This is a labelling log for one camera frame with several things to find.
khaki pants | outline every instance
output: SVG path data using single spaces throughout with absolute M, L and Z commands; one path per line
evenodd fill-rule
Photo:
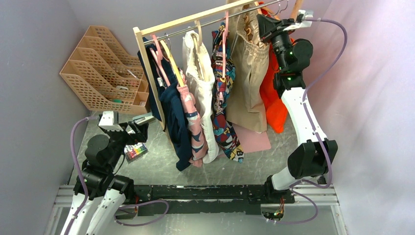
M 248 24 L 244 20 L 246 15 L 249 16 Z M 267 120 L 259 87 L 268 69 L 269 45 L 259 39 L 256 15 L 257 11 L 251 11 L 229 21 L 229 46 L 236 35 L 238 38 L 231 55 L 236 67 L 236 79 L 226 108 L 226 119 L 249 130 L 263 132 L 267 130 Z M 251 28 L 252 42 L 247 39 L 247 25 Z

wall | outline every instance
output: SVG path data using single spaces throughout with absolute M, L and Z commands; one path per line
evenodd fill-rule
M 151 0 L 151 1 L 136 1 L 136 0 L 68 0 L 72 6 L 77 19 L 81 23 L 84 30 L 89 25 L 103 25 L 108 27 L 112 33 L 121 42 L 124 48 L 131 55 L 136 55 L 138 46 L 133 33 L 133 27 L 140 29 L 156 26 L 168 21 L 176 20 L 191 14 L 201 11 L 209 10 L 214 7 L 224 5 L 226 0 Z M 291 13 L 294 0 L 289 1 L 289 6 L 282 16 L 289 16 Z M 315 9 L 317 16 L 324 15 L 331 0 L 305 0 L 304 9 Z M 277 10 L 277 4 L 270 6 L 271 9 Z M 211 20 L 222 17 L 223 14 L 201 20 L 205 23 Z M 166 33 L 172 33 L 194 24 L 189 23 L 177 28 L 168 30 Z M 204 27 L 203 42 L 208 51 L 212 51 L 212 35 L 213 30 L 217 30 L 219 23 Z M 296 33 L 296 37 L 311 38 L 315 28 L 304 29 L 302 32 Z M 164 33 L 158 33 L 157 36 L 162 36 Z M 175 36 L 171 38 L 172 54 L 178 66 L 182 65 L 182 37 Z
M 58 74 L 83 29 L 64 0 L 0 0 L 0 19 L 0 234 L 40 235 L 88 114 Z
M 413 9 L 409 0 L 333 0 L 324 16 L 346 27 L 349 42 L 310 102 L 339 144 L 334 186 L 351 235 L 415 234 Z M 343 43 L 336 26 L 314 27 L 307 82 Z

gray marble tabletop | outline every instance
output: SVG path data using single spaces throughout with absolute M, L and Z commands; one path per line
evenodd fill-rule
M 120 114 L 119 121 L 130 121 L 134 115 Z M 98 121 L 90 121 L 85 131 L 78 160 L 85 160 L 88 140 L 97 134 L 103 134 L 98 128 Z M 276 134 L 268 126 L 271 149 L 245 154 L 243 163 L 230 161 L 226 157 L 217 158 L 201 168 L 190 166 L 180 172 L 176 169 L 177 156 L 167 135 L 162 131 L 158 121 L 150 123 L 148 152 L 140 159 L 125 162 L 118 174 L 134 180 L 136 185 L 237 185 L 263 184 L 269 175 L 278 173 L 287 164 L 288 156 L 297 147 L 297 136 L 291 119 L 288 117 L 284 132 Z M 76 171 L 72 172 L 70 184 L 76 180 Z

cable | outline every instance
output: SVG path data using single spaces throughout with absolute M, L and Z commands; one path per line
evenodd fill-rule
M 142 224 L 125 224 L 125 223 L 122 223 L 119 220 L 117 220 L 115 215 L 114 215 L 114 219 L 115 219 L 117 224 L 128 226 L 128 227 L 139 227 L 139 226 L 149 225 L 149 224 L 152 224 L 154 222 L 157 222 L 157 221 L 161 220 L 168 212 L 169 204 L 168 204 L 167 201 L 154 200 L 154 201 L 144 202 L 144 203 L 140 203 L 140 204 L 131 204 L 131 205 L 126 205 L 126 206 L 120 207 L 119 210 L 125 211 L 124 209 L 126 209 L 126 208 L 141 207 L 141 206 L 150 205 L 150 204 L 153 204 L 153 203 L 164 203 L 164 204 L 166 204 L 166 211 L 162 215 L 160 215 L 160 217 L 158 217 L 157 219 L 154 219 L 150 222 L 146 222 L 146 223 L 142 223 Z
M 327 181 L 327 184 L 324 185 L 324 186 L 321 186 L 321 185 L 316 184 L 316 183 L 314 183 L 312 181 L 309 181 L 309 180 L 299 180 L 299 181 L 291 184 L 289 186 L 289 188 L 291 189 L 291 192 L 293 192 L 293 193 L 297 194 L 298 196 L 301 196 L 301 197 L 307 199 L 308 201 L 310 201 L 313 204 L 314 208 L 316 209 L 316 213 L 314 214 L 314 216 L 312 216 L 309 219 L 302 220 L 302 221 L 296 221 L 296 222 L 281 222 L 281 221 L 274 221 L 273 220 L 274 222 L 279 223 L 279 224 L 302 224 L 302 223 L 306 223 L 306 222 L 309 222 L 309 221 L 315 219 L 317 217 L 318 213 L 319 213 L 319 209 L 318 209 L 316 203 L 313 200 L 311 200 L 310 198 L 308 198 L 307 196 L 305 196 L 305 195 L 303 195 L 303 194 L 301 194 L 299 192 L 294 191 L 293 190 L 293 187 L 295 187 L 296 185 L 300 184 L 301 182 L 307 182 L 307 183 L 309 183 L 311 185 L 314 185 L 314 186 L 316 186 L 318 188 L 328 188 L 328 187 L 330 187 L 331 181 L 333 179 L 332 166 L 331 166 L 331 162 L 330 162 L 330 158 L 328 156 L 327 150 L 326 150 L 326 148 L 325 148 L 325 146 L 323 144 L 323 141 L 322 141 L 319 133 L 316 132 L 316 126 L 315 126 L 315 124 L 314 124 L 314 122 L 313 122 L 313 120 L 312 120 L 312 118 L 310 116 L 310 112 L 308 111 L 307 105 L 304 102 L 305 102 L 305 98 L 306 98 L 307 93 L 310 90 L 310 88 L 313 87 L 318 81 L 320 81 L 320 79 L 326 75 L 326 73 L 337 63 L 337 61 L 342 56 L 342 54 L 343 54 L 343 52 L 344 52 L 344 50 L 346 48 L 346 45 L 347 45 L 347 31 L 346 31 L 345 27 L 341 23 L 339 23 L 337 21 L 333 21 L 333 20 L 321 19 L 321 18 L 318 18 L 318 19 L 306 18 L 304 21 L 326 22 L 326 23 L 335 24 L 335 25 L 337 25 L 342 30 L 342 32 L 344 34 L 344 37 L 345 37 L 344 42 L 343 42 L 342 49 L 340 50 L 340 52 L 337 55 L 336 59 L 334 59 L 333 63 L 328 67 L 328 69 L 326 69 L 320 76 L 318 76 L 313 82 L 311 82 L 307 86 L 307 88 L 304 90 L 304 94 L 303 94 L 303 97 L 302 97 L 303 107 L 304 107 L 305 113 L 307 115 L 308 120 L 310 121 L 311 127 L 313 128 L 314 134 L 316 135 L 316 138 L 319 141 L 319 144 L 320 144 L 320 146 L 321 146 L 321 148 L 323 150 L 323 153 L 324 153 L 325 160 L 327 162 L 327 167 L 328 167 L 328 181 Z
M 77 159 L 76 154 L 75 154 L 75 143 L 74 143 L 75 142 L 75 131 L 78 128 L 78 126 L 81 123 L 83 123 L 84 121 L 95 120 L 95 119 L 98 119 L 98 118 L 99 118 L 98 116 L 95 116 L 95 117 L 91 116 L 91 117 L 83 118 L 83 119 L 79 120 L 77 123 L 75 123 L 75 125 L 72 128 L 72 131 L 70 132 L 70 151 L 72 153 L 74 168 L 76 169 L 76 171 L 78 173 L 79 180 L 81 181 L 82 188 L 84 189 L 85 198 L 82 201 L 81 205 L 78 207 L 78 209 L 75 211 L 75 213 L 72 215 L 72 219 L 70 219 L 69 224 L 68 224 L 68 226 L 65 230 L 65 233 L 64 233 L 65 235 L 69 234 L 69 231 L 72 227 L 73 222 L 75 221 L 75 218 L 81 212 L 82 208 L 84 207 L 84 205 L 86 204 L 86 202 L 88 200 L 88 188 L 87 188 L 87 185 L 85 184 L 85 179 L 84 179 L 84 176 L 82 175 L 81 167 L 79 166 L 79 162 L 78 162 L 78 159 Z
M 121 165 L 119 165 L 118 170 L 114 173 L 114 175 L 116 175 L 118 173 L 118 171 L 121 169 L 122 165 L 124 164 L 125 154 L 123 154 L 122 156 L 124 156 L 124 158 L 122 159 Z

metal rod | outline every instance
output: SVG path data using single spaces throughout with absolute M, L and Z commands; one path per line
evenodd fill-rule
M 259 9 L 259 8 L 262 8 L 262 7 L 271 5 L 271 4 L 274 4 L 274 3 L 278 3 L 278 2 L 281 2 L 281 1 L 284 1 L 284 0 L 275 0 L 275 1 L 271 1 L 269 3 L 265 3 L 265 4 L 258 5 L 258 6 L 254 6 L 254 7 L 245 9 L 243 11 L 237 12 L 235 14 L 232 14 L 232 15 L 229 16 L 229 18 L 230 17 L 239 16 L 241 14 L 244 14 L 244 13 L 247 13 L 247 12 L 250 12 L 250 11 L 253 11 L 253 10 L 256 10 L 256 9 Z M 225 17 L 222 17 L 222 18 L 219 18 L 219 19 L 216 19 L 216 20 L 213 20 L 213 21 L 209 21 L 209 22 L 203 23 L 200 26 L 201 27 L 205 27 L 207 25 L 214 24 L 214 23 L 219 22 L 219 21 L 222 21 L 224 19 L 225 19 Z M 169 33 L 168 35 L 164 35 L 164 36 L 161 36 L 161 37 L 157 37 L 157 40 L 158 41 L 159 40 L 164 40 L 164 39 L 167 39 L 167 38 L 176 36 L 176 35 L 180 35 L 180 34 L 189 32 L 189 31 L 194 30 L 194 29 L 197 29 L 197 26 L 196 25 L 195 26 L 188 27 L 188 28 L 185 28 L 185 29 L 182 29 L 182 30 L 179 30 L 179 31 L 174 32 L 174 33 Z M 149 40 L 147 42 L 144 42 L 144 45 L 152 44 L 153 42 L 154 42 L 154 40 Z

